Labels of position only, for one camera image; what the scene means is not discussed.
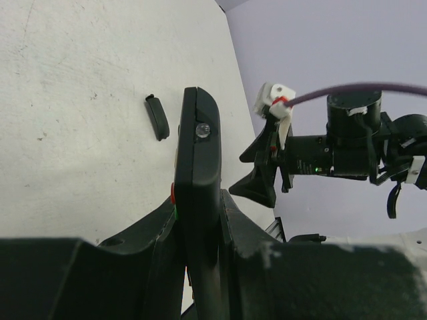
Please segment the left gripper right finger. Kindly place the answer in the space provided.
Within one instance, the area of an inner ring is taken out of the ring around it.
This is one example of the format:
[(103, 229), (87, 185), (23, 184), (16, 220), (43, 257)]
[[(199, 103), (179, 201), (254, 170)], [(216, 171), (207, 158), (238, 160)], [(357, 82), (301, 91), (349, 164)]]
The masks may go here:
[(282, 243), (222, 191), (226, 319), (425, 319), (426, 277), (390, 246)]

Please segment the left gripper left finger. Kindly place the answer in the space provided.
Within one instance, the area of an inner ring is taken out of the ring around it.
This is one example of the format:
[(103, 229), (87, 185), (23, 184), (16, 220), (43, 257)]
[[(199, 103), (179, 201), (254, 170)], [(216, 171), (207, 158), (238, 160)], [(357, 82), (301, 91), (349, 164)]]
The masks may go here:
[(2, 319), (179, 319), (184, 263), (171, 201), (92, 245), (1, 240)]

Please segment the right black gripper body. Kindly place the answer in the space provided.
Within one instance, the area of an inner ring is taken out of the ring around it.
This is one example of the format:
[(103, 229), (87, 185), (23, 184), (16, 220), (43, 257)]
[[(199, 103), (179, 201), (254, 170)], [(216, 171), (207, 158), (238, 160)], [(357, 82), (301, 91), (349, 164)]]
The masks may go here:
[(285, 149), (281, 150), (277, 128), (275, 123), (266, 124), (266, 190), (268, 193), (274, 192), (277, 170), (281, 171), (284, 193), (293, 187), (294, 175), (331, 175), (332, 148), (328, 146), (325, 135), (289, 135)]

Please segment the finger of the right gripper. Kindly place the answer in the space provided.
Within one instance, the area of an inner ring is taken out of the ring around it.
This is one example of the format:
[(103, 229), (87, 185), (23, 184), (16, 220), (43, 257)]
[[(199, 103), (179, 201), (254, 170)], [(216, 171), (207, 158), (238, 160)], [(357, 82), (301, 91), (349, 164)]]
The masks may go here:
[(256, 165), (248, 175), (234, 183), (228, 191), (232, 195), (245, 197), (272, 209), (276, 204), (275, 174), (276, 172), (268, 166)]
[(264, 151), (268, 145), (268, 139), (272, 132), (272, 118), (267, 117), (264, 128), (255, 138), (252, 144), (240, 155), (242, 163), (254, 163), (258, 151)]

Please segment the black remote control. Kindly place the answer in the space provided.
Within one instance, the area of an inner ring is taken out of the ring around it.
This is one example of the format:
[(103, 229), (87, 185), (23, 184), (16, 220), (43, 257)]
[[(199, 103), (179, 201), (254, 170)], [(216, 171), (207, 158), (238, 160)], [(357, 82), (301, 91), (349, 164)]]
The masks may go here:
[(173, 196), (199, 319), (226, 319), (219, 250), (222, 210), (220, 114), (201, 87), (187, 87), (178, 130)]

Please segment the black battery cover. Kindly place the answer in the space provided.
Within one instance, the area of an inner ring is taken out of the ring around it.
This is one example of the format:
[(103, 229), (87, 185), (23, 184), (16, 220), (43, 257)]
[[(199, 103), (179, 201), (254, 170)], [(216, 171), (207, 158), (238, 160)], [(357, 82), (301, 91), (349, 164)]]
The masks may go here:
[(154, 95), (145, 98), (145, 106), (149, 115), (155, 137), (158, 141), (167, 139), (170, 134), (169, 123), (161, 101)]

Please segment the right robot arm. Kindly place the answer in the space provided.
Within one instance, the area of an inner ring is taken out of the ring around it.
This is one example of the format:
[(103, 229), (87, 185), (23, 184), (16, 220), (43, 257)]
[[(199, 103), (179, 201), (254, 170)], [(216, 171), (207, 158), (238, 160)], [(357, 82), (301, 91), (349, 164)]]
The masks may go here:
[(254, 169), (229, 188), (232, 195), (273, 208), (276, 173), (284, 193), (296, 175), (368, 180), (373, 185), (391, 180), (396, 186), (389, 193), (387, 213), (394, 219), (403, 184), (426, 189), (426, 116), (391, 120), (381, 110), (379, 91), (333, 93), (327, 96), (326, 134), (295, 136), (287, 101), (277, 97), (261, 108), (264, 129), (240, 156)]

